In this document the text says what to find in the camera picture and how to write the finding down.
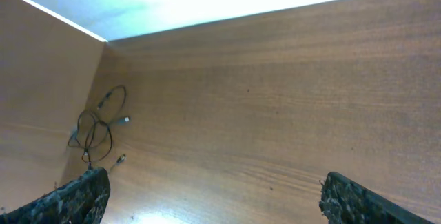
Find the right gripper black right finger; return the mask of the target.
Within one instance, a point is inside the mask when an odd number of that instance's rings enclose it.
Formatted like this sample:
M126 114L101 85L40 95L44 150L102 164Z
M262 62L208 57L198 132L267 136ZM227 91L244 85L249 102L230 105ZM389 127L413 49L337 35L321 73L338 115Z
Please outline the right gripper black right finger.
M337 172L321 183L318 206L329 224L419 224L428 223Z

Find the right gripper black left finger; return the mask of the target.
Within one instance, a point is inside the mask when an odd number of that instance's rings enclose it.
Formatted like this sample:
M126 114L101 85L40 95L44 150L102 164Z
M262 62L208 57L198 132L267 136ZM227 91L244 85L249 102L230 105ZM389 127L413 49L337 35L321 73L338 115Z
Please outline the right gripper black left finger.
M110 198L107 170L87 170L79 178L35 201L1 215L1 223L99 224Z

